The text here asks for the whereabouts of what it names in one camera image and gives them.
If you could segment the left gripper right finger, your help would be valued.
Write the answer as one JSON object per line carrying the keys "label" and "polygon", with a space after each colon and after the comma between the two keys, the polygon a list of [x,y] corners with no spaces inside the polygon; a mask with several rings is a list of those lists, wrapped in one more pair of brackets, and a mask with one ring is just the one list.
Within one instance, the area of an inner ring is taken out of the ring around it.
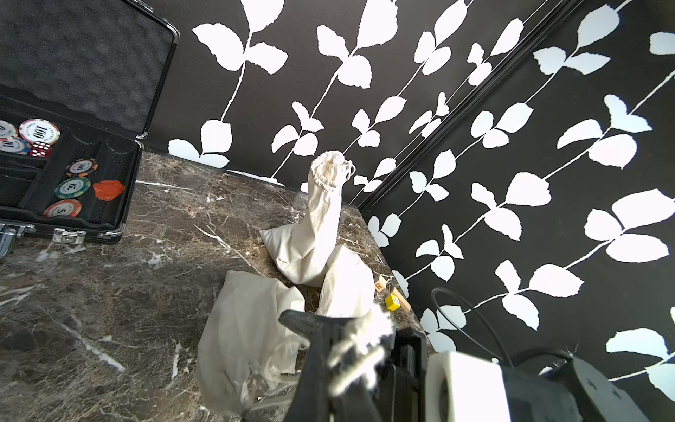
{"label": "left gripper right finger", "polygon": [[385,345],[393,348],[377,369],[379,384],[374,392],[374,404],[381,420],[424,421],[429,357],[425,335],[408,327],[398,330]]}

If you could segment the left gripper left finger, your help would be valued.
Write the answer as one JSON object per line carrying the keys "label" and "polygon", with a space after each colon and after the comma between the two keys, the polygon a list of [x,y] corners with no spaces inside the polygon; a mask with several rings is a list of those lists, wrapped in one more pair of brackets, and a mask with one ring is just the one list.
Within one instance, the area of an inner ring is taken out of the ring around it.
{"label": "left gripper left finger", "polygon": [[309,341],[300,381],[286,414],[286,421],[356,421],[359,407],[353,395],[331,397],[328,387],[333,378],[328,358],[334,344],[344,337],[350,318],[327,318],[300,311],[283,311],[279,322]]}

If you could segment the tall white cloth bag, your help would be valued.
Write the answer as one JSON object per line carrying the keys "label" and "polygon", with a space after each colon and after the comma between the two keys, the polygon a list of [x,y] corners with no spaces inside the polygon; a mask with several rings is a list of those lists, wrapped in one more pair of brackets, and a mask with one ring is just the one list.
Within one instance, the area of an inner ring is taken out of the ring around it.
{"label": "tall white cloth bag", "polygon": [[326,151],[309,169],[309,198],[300,223],[262,230],[260,236],[279,271],[296,285],[320,287],[337,244],[342,189],[355,172],[340,151]]}

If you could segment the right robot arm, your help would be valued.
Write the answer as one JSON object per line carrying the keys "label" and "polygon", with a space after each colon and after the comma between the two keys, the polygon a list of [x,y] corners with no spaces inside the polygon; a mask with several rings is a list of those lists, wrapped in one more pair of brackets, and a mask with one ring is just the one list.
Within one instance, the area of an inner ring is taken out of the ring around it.
{"label": "right robot arm", "polygon": [[425,376],[427,421],[645,421],[635,401],[591,364],[570,353],[531,348],[498,363],[459,353],[436,353]]}

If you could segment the long wooden block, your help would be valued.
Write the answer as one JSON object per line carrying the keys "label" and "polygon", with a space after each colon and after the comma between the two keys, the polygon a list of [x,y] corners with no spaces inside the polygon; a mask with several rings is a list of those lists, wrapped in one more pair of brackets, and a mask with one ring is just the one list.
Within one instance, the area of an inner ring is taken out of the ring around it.
{"label": "long wooden block", "polygon": [[411,304],[408,303],[403,293],[401,293],[397,288],[393,288],[391,295],[398,300],[401,309],[403,309],[405,312],[411,312]]}

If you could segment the yellow dice cube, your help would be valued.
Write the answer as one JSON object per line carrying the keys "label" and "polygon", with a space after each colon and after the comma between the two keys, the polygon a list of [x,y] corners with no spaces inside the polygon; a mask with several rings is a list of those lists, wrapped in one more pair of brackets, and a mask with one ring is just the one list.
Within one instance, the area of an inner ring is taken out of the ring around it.
{"label": "yellow dice cube", "polygon": [[390,294],[385,298],[385,306],[389,311],[396,311],[401,308],[401,303],[398,297],[394,294]]}

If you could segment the small wooden cube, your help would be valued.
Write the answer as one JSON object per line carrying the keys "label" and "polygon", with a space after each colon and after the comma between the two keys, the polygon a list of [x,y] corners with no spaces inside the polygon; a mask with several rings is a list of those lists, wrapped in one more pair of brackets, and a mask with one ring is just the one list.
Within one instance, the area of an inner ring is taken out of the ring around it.
{"label": "small wooden cube", "polygon": [[374,282],[375,290],[378,293],[383,292],[387,288],[387,285],[388,285],[388,281],[383,275],[379,275]]}

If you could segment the red guitar pick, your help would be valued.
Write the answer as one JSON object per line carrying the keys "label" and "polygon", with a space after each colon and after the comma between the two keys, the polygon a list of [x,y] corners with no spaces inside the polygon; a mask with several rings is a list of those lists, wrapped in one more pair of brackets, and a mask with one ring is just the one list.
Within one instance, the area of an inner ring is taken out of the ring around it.
{"label": "red guitar pick", "polygon": [[95,183],[93,189],[98,200],[112,202],[124,193],[126,186],[118,180],[102,180]]}

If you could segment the poker chips in slot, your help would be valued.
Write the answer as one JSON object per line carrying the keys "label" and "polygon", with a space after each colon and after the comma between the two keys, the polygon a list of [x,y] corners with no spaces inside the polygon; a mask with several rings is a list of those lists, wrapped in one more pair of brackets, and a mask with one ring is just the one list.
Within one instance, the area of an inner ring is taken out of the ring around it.
{"label": "poker chips in slot", "polygon": [[83,209],[79,198],[87,193],[92,183],[90,177],[98,170],[98,161],[95,158],[79,158],[65,169],[67,179],[54,189],[57,202],[48,206],[43,216],[52,218],[57,216],[76,217]]}

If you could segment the white poker chips pile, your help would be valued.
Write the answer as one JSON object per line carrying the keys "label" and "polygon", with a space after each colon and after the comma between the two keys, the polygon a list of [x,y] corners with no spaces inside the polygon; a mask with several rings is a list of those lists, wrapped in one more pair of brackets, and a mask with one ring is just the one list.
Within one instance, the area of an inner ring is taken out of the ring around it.
{"label": "white poker chips pile", "polygon": [[30,119],[16,126],[1,121],[1,151],[34,158],[47,158],[61,138],[56,124],[44,119]]}

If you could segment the black poker chip case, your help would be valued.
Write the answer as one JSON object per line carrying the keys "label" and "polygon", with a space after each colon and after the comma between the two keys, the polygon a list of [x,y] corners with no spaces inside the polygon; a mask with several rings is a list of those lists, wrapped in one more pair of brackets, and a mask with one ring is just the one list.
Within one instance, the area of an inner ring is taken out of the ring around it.
{"label": "black poker chip case", "polygon": [[[144,141],[179,30],[143,1],[4,1],[1,121],[51,121],[61,138],[47,158],[1,151],[1,250],[19,237],[117,243],[126,228]],[[76,217],[48,218],[67,165],[95,158]],[[118,180],[112,202],[93,185]]]}

